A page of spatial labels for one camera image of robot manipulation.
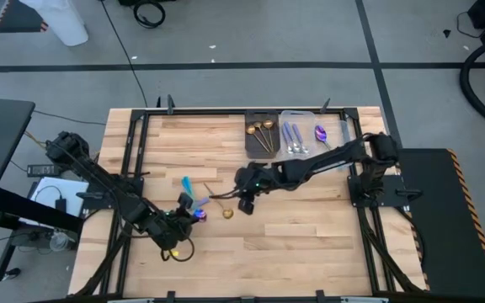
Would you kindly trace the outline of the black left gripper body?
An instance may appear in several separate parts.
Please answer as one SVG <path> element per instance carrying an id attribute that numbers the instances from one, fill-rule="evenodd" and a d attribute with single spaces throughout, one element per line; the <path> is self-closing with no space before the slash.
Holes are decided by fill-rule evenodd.
<path id="1" fill-rule="evenodd" d="M 191 213 L 191 206 L 193 199 L 186 193 L 181 193 L 178 198 L 179 207 L 177 208 L 177 216 L 184 231 L 192 231 L 192 225 L 195 223 L 195 218 Z"/>

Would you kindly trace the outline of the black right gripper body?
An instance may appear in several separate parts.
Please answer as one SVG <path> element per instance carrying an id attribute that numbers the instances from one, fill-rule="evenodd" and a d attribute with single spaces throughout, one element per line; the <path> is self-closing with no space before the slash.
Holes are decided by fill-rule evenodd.
<path id="1" fill-rule="evenodd" d="M 250 162 L 246 167 L 239 168 L 235 184 L 238 209 L 246 215 L 253 213 L 256 196 L 275 189 L 274 174 L 265 163 Z"/>

